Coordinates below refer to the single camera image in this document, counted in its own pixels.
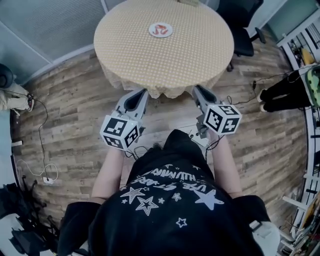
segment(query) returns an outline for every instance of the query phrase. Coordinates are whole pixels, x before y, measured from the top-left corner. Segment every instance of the chair leg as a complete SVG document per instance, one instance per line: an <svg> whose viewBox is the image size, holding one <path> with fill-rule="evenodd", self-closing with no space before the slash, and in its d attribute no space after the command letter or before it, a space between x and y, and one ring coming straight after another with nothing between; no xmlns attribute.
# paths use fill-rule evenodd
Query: chair leg
<svg viewBox="0 0 320 256"><path fill-rule="evenodd" d="M234 70L234 65L230 61L229 65L226 67L226 71L231 72L232 70Z"/></svg>

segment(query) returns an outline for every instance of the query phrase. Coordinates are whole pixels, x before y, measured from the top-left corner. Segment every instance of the wall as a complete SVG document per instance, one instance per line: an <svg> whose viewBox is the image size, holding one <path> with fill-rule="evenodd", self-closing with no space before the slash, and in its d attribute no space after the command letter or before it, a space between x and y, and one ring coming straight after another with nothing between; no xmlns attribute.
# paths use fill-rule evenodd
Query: wall
<svg viewBox="0 0 320 256"><path fill-rule="evenodd" d="M113 6L120 0L112 0ZM0 63L18 84L93 44L104 0L0 0Z"/></svg>
<svg viewBox="0 0 320 256"><path fill-rule="evenodd" d="M261 29L286 2L287 0L264 0L263 4L253 15L247 28L249 35L252 37L256 34L255 28Z"/></svg>
<svg viewBox="0 0 320 256"><path fill-rule="evenodd" d="M11 164L10 111L0 111L0 188L15 182Z"/></svg>
<svg viewBox="0 0 320 256"><path fill-rule="evenodd" d="M268 26L277 41L288 35L318 7L316 0L288 0L269 20Z"/></svg>

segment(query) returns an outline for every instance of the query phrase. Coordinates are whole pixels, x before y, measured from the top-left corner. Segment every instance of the cable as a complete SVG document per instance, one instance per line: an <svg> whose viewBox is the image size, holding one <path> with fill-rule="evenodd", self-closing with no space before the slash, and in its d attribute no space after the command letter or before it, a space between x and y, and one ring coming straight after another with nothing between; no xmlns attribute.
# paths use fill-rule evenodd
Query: cable
<svg viewBox="0 0 320 256"><path fill-rule="evenodd" d="M14 91L11 91L11 90L2 89L2 88L0 88L0 90L5 91L5 92L9 92L9 93L13 93L13 94L23 95L23 96L26 97L25 94L18 93L18 92L14 92ZM43 124L41 124L41 125L39 126L39 128L38 128L38 133L39 133L39 138L40 138L40 143L41 143L41 148L42 148L42 154L43 154L44 172L45 172L45 175L46 175L46 179L48 180L48 173L47 173L47 169L46 169L46 167L47 167L48 165L46 165L46 163L45 163L45 148L44 148L44 145L43 145L43 143L42 143L40 128L45 125L45 123L47 122L47 120L48 120L48 118L49 118L49 115L48 115L47 107L46 107L46 105L45 105L44 103L42 103L42 102L41 102L40 100L38 100L38 99L34 99L34 101L41 103L41 104L44 106L45 113L46 113L46 117L45 117L45 120L44 120Z"/></svg>
<svg viewBox="0 0 320 256"><path fill-rule="evenodd" d="M205 161L207 162L207 155L208 155L208 151L211 151L213 149L215 149L218 144L219 144L219 141L224 137L224 135L222 135L221 137L218 135L218 139L211 143L206 149L205 149Z"/></svg>
<svg viewBox="0 0 320 256"><path fill-rule="evenodd" d="M132 151L125 151L124 154L125 154L125 156L126 156L127 158L133 157L134 160L137 161L137 160L139 159L139 157L138 157L138 154L136 153L136 150L139 149L139 148L144 148L146 151L148 151L148 149L147 149L145 146L137 146L137 147L133 150L133 152L132 152Z"/></svg>
<svg viewBox="0 0 320 256"><path fill-rule="evenodd" d="M30 171L30 173L31 173L33 176L41 176L41 175L45 172L46 167L48 167L48 166L54 166L54 167L55 167L55 170L56 170L56 178L55 178L53 181L56 181L56 180L58 179L59 172L58 172L57 166L56 166L54 163L48 163L48 164L43 168L43 171L42 171L41 173L35 174L35 173L33 173L33 172L31 171L28 163L27 163L26 161L22 160L22 159L19 159L19 160L16 161L16 163L15 163L15 169L16 169L17 172L18 172L18 173L17 173L18 179L20 178L20 173L19 173L19 169L18 169L18 163L19 163L20 161L23 162L23 163L25 163L26 167L28 168L28 170Z"/></svg>
<svg viewBox="0 0 320 256"><path fill-rule="evenodd" d="M254 93L254 97L253 97L253 98L251 98L251 99L249 99L249 100L247 100L247 101L239 101L238 103L235 103L235 104L233 104L233 105L244 104L244 103L248 103L248 102L254 100L254 99L257 97L257 95L256 95L255 89L252 88L252 90L253 90L253 93ZM229 104L232 105L232 98L231 98L231 96L228 95L226 98L227 98Z"/></svg>
<svg viewBox="0 0 320 256"><path fill-rule="evenodd" d="M269 77L266 77L266 78L260 78L260 79L258 79L258 80L255 80L255 82L259 82L259 81L261 81L261 80L267 80L267 79L270 79L270 78L274 78L274 77L277 77L277 76L283 76L283 75L287 75L287 74L289 74L289 76L293 73L293 72L295 72L295 71L298 71L298 70L303 70L303 69L306 69L306 68L309 68L309 69L312 69L312 68L314 68L313 66L312 67L310 67L310 66L303 66L303 67L300 67L300 68L298 68L298 69L296 69L296 70L294 70L294 71L288 71L288 72L284 72L284 73L281 73L281 74L275 74L275 75L272 75L272 76L269 76Z"/></svg>
<svg viewBox="0 0 320 256"><path fill-rule="evenodd" d="M39 138L40 138L40 143L41 143L42 153L43 153L43 166L44 166L44 171L45 171L46 179L48 180L48 173L47 173L46 164L45 164L45 148L44 148L44 145L43 145L43 143L42 143L40 128L45 125L45 123L46 123L47 120L48 120L49 115L48 115L48 110L47 110L46 105L43 104L43 103L42 103L40 100L38 100L38 99L35 99L35 101L41 103L41 104L44 106L45 113L46 113L46 118L45 118L43 124L41 124L41 125L39 126L38 132L39 132Z"/></svg>
<svg viewBox="0 0 320 256"><path fill-rule="evenodd" d="M144 148L146 151L148 151L148 149L145 147L145 146L137 146L134 150L133 150L133 152L135 153L135 155L136 155L136 157L139 159L139 156L138 156L138 154L136 153L136 149L139 149L139 148Z"/></svg>
<svg viewBox="0 0 320 256"><path fill-rule="evenodd" d="M135 154L132 153L131 151L125 151L124 154L125 154L125 156L126 156L127 158L133 157L135 161L138 160L138 159L136 158Z"/></svg>

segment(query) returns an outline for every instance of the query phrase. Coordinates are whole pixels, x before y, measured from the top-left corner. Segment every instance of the red logo on plate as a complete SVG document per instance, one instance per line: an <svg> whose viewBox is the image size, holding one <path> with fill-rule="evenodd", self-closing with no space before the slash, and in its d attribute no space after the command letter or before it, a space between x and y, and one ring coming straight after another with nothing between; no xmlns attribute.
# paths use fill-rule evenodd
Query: red logo on plate
<svg viewBox="0 0 320 256"><path fill-rule="evenodd" d="M155 26L155 31L153 31L152 33L154 35L159 35L159 33L161 35L165 35L166 33L168 32L168 29L166 26L163 26L163 25L156 25Z"/></svg>

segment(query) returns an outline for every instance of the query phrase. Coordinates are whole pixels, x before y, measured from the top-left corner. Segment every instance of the power strip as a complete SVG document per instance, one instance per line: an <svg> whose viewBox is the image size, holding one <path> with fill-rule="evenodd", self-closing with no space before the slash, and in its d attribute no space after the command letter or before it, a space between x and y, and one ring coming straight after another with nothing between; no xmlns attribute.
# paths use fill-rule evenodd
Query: power strip
<svg viewBox="0 0 320 256"><path fill-rule="evenodd" d="M43 182L52 185L55 181L52 178L43 177Z"/></svg>

